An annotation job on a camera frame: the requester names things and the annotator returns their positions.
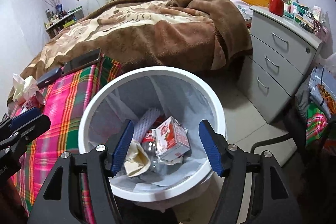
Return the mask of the brown fleece blanket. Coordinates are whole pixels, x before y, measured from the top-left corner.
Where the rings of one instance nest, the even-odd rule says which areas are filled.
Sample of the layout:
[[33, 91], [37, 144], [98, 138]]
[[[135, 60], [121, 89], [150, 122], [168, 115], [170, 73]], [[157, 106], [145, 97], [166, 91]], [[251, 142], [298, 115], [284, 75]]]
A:
[[215, 71], [252, 53], [246, 21], [230, 0], [117, 0], [60, 31], [21, 76], [38, 79], [96, 48], [124, 72], [157, 65]]

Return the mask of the red strawberry milk carton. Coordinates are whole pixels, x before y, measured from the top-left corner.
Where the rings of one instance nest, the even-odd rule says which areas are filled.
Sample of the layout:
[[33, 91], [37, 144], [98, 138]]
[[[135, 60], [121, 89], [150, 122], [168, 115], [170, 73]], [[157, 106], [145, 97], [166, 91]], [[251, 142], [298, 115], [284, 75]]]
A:
[[173, 117], [167, 118], [155, 130], [156, 155], [164, 161], [173, 161], [190, 150], [187, 129]]

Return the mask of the red jar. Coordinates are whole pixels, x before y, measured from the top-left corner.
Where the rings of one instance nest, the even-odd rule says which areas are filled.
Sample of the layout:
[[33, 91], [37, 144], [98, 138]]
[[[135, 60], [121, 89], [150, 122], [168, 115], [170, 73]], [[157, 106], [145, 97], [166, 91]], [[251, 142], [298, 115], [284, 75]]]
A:
[[270, 0], [269, 11], [277, 16], [282, 17], [284, 15], [284, 2], [283, 0]]

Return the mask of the red drink milk can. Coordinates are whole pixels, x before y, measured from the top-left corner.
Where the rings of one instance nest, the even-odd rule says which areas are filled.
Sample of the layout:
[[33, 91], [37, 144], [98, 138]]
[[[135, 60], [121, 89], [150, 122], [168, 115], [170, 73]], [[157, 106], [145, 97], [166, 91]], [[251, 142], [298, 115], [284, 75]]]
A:
[[42, 110], [45, 106], [45, 98], [39, 90], [29, 91], [24, 94], [25, 102], [23, 103], [22, 110], [30, 110], [36, 107]]

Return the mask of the clear plastic cola bottle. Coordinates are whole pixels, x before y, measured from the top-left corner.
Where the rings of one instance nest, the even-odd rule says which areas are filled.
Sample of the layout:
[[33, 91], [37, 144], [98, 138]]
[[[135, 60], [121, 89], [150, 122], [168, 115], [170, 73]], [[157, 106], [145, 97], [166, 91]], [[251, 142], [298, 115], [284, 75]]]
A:
[[150, 129], [142, 139], [141, 146], [150, 159], [149, 170], [156, 174], [167, 172], [166, 163], [157, 156], [157, 143], [155, 129]]

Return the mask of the black chair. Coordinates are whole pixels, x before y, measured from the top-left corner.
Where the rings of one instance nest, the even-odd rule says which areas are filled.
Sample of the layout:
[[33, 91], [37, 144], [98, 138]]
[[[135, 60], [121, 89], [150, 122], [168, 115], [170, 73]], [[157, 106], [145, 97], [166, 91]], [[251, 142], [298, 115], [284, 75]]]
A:
[[[284, 120], [285, 128], [287, 129], [287, 133], [282, 136], [278, 136], [272, 139], [267, 139], [263, 141], [258, 141], [257, 143], [253, 144], [250, 153], [254, 153], [255, 149], [258, 147], [264, 147], [267, 145], [277, 144], [289, 139], [293, 139], [295, 145], [297, 146], [298, 150], [302, 152], [306, 147], [306, 126], [303, 125], [303, 119], [299, 117], [295, 111], [292, 113], [288, 113]], [[322, 132], [322, 138], [318, 143], [318, 150], [317, 152], [320, 153], [323, 150], [323, 146], [327, 141], [328, 137], [331, 133], [335, 132], [335, 115], [333, 115], [328, 121], [326, 126]]]

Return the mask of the black smartphone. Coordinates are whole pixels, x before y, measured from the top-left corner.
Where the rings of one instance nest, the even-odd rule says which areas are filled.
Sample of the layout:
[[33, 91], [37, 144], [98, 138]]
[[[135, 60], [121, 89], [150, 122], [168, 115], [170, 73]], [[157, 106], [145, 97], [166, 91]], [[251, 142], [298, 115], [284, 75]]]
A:
[[75, 57], [74, 59], [65, 63], [62, 76], [66, 76], [80, 69], [94, 65], [100, 61], [100, 57], [101, 48], [97, 48], [95, 50], [84, 53], [81, 56]]

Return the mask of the cluttered shelf desk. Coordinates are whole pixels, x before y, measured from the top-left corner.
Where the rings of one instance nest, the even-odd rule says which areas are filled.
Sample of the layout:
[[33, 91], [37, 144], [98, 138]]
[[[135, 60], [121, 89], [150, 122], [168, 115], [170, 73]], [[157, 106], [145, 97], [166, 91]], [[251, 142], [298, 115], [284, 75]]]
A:
[[46, 32], [50, 39], [54, 38], [61, 30], [72, 26], [78, 20], [84, 18], [83, 8], [79, 6], [78, 8], [69, 11], [66, 15], [61, 18], [55, 18], [50, 23], [46, 23]]

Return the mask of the grey drawer cabinet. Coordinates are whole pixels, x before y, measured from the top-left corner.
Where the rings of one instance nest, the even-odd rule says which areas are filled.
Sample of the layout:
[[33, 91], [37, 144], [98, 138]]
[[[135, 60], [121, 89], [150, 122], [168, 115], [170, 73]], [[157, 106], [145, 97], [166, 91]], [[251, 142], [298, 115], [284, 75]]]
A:
[[272, 123], [292, 99], [323, 42], [294, 20], [251, 6], [252, 54], [237, 82], [267, 123]]

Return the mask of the tissue pack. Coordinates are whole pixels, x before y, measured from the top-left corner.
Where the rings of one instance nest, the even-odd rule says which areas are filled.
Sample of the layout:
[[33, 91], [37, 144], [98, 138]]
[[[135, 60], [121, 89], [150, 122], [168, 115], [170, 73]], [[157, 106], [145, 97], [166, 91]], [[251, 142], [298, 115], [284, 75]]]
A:
[[38, 92], [37, 81], [33, 76], [29, 76], [23, 79], [20, 75], [13, 73], [13, 87], [14, 95], [13, 101], [17, 105], [22, 105], [25, 103], [31, 96]]

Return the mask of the white foam fruit net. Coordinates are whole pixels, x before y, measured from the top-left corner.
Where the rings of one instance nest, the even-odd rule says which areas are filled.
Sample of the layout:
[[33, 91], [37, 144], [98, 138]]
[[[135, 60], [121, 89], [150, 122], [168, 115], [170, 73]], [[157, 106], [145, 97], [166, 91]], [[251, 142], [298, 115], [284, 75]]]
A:
[[149, 108], [134, 126], [133, 139], [141, 143], [145, 134], [160, 116], [161, 110], [157, 108]]

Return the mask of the pink plaid cloth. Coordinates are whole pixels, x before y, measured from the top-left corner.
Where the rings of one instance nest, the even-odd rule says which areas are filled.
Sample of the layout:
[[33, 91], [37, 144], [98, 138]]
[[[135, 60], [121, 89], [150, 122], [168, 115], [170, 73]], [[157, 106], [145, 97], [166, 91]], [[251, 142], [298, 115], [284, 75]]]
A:
[[50, 129], [29, 144], [20, 158], [21, 169], [12, 181], [27, 213], [54, 166], [64, 151], [79, 152], [79, 125], [91, 99], [121, 73], [120, 62], [103, 56], [97, 64], [57, 79], [42, 89], [43, 113], [51, 121]]

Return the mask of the white round trash bin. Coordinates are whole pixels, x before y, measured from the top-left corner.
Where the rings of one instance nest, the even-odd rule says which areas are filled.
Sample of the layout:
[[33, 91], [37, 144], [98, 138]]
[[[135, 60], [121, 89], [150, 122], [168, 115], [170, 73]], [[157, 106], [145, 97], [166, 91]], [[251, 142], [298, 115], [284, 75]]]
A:
[[78, 145], [87, 153], [134, 124], [134, 135], [121, 170], [110, 178], [115, 196], [164, 207], [200, 196], [212, 168], [199, 137], [207, 120], [226, 135], [221, 102], [211, 87], [190, 72], [148, 67], [117, 77], [90, 101], [80, 121]]

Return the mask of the dark blue glasses case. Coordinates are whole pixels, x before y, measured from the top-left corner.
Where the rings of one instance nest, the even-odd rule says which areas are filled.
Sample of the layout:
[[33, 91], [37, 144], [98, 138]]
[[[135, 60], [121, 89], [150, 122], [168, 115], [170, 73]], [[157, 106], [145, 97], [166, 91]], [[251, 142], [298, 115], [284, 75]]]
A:
[[37, 79], [37, 87], [39, 89], [42, 89], [54, 83], [58, 78], [61, 77], [62, 73], [62, 68], [54, 68], [50, 70], [49, 72], [45, 73]]

